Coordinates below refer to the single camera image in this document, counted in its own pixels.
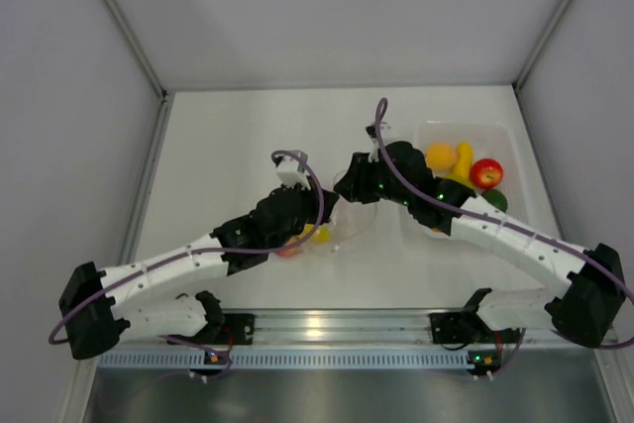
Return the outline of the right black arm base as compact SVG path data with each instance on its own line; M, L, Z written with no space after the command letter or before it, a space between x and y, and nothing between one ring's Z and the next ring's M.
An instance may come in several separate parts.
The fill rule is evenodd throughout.
M429 315L432 341L437 345L515 344L519 329L491 330L471 312L439 312Z

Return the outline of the red fake tomato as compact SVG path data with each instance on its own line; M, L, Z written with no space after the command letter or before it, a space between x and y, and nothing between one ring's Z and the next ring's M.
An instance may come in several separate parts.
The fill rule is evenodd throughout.
M495 159L480 159L472 165L470 180L477 188L494 188L502 182L503 178L504 169Z

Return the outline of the orange yellow fake peach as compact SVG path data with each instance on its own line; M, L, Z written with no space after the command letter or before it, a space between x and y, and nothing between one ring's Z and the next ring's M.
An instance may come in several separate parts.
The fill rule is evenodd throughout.
M457 163L459 156L451 144L433 143L428 146L425 159L432 170L448 170Z

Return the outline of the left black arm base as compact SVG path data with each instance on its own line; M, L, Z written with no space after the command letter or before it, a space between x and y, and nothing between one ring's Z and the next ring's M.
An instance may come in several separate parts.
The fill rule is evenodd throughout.
M173 345L224 346L229 344L249 346L253 343L256 316L252 313L226 313L213 318L194 336L171 335L167 341Z

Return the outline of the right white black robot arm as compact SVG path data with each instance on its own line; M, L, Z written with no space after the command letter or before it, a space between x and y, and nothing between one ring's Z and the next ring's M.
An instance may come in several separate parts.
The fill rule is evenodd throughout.
M495 208L471 188L436 176L405 141L355 153L335 191L351 203L388 200L420 225L491 252L539 282L520 291L481 288L465 305L464 332L476 341L508 328L547 329L599 348L623 305L618 253L559 242Z

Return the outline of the green fake lime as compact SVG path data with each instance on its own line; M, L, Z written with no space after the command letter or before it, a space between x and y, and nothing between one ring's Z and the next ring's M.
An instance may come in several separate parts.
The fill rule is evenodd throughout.
M481 196L497 210L505 213L508 210L508 200L506 196L498 189L487 189Z

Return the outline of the clear zip top bag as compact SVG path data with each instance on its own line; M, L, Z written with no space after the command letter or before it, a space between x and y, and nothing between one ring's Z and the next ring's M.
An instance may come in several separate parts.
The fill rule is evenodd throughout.
M331 227L331 242L324 245L316 245L308 240L301 245L303 253L296 257L300 255L327 256L335 254L351 240L370 230L377 217L377 205L377 202L364 205L340 199L333 208L331 220L325 224ZM294 236L298 241L303 239L300 237L301 233L298 236Z

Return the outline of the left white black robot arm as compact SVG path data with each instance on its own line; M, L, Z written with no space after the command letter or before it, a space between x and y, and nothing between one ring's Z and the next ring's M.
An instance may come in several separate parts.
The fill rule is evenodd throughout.
M77 361L145 338L213 343L225 316L208 284L298 244L306 226L329 223L338 199L319 186L281 186L249 213L162 256L105 268L81 264L59 298L54 330L65 332L63 342Z

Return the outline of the yellow fake corn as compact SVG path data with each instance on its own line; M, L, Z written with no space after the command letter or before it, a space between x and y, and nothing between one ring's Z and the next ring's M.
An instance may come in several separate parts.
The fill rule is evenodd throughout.
M470 172L473 165L474 151L469 143L462 142L457 146L458 160L451 168L447 178L458 183L473 187L470 181Z

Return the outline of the yellow fake banana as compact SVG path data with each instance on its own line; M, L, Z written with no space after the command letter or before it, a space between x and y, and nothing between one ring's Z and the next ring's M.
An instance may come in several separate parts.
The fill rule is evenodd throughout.
M316 245L324 245L332 240L331 227L329 225L306 224L300 235L301 238L309 236L309 242Z

